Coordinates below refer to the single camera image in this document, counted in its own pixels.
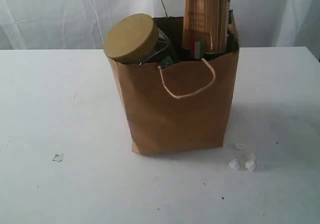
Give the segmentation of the spaghetti packet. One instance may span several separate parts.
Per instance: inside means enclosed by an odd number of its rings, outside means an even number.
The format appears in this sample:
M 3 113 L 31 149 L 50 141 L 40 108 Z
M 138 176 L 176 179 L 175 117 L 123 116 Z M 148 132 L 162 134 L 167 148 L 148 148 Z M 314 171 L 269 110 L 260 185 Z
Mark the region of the spaghetti packet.
M 185 0 L 182 47 L 192 58 L 226 51 L 231 0 Z

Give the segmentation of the clear plastic scrap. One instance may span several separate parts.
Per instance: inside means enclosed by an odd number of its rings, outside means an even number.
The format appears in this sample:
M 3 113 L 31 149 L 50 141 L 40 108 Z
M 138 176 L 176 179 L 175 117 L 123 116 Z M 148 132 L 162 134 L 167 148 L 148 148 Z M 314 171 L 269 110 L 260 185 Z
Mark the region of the clear plastic scrap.
M 63 161 L 63 158 L 64 157 L 64 154 L 63 153 L 56 153 L 55 156 L 53 157 L 52 161 L 53 162 L 62 162 Z

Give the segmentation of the white backdrop curtain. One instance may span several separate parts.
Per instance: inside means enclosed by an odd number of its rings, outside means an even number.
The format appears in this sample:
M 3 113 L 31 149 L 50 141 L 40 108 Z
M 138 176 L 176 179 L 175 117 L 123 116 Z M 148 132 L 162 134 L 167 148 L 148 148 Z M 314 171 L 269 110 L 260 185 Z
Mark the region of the white backdrop curtain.
M 0 0 L 0 46 L 100 49 L 118 21 L 135 13 L 182 16 L 184 0 Z M 242 47 L 305 46 L 320 53 L 320 0 L 231 0 Z

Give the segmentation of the brown paper shopping bag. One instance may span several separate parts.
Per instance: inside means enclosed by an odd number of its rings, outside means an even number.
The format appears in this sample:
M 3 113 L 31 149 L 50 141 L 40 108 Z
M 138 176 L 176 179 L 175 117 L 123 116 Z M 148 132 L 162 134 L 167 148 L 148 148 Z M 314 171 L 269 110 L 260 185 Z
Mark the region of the brown paper shopping bag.
M 171 40 L 178 63 L 123 64 L 107 56 L 133 152 L 147 155 L 222 147 L 240 53 L 232 11 L 225 52 L 201 59 L 192 58 L 182 47 L 184 16 L 153 20 Z

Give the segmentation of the clear nut jar gold lid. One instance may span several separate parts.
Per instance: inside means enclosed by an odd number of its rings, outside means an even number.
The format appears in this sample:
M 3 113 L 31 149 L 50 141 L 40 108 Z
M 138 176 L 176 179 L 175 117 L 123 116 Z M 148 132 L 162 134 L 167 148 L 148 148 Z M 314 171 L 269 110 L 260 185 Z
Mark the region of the clear nut jar gold lid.
M 104 53 L 123 64 L 179 62 L 171 40 L 147 14 L 134 14 L 117 23 L 105 37 Z

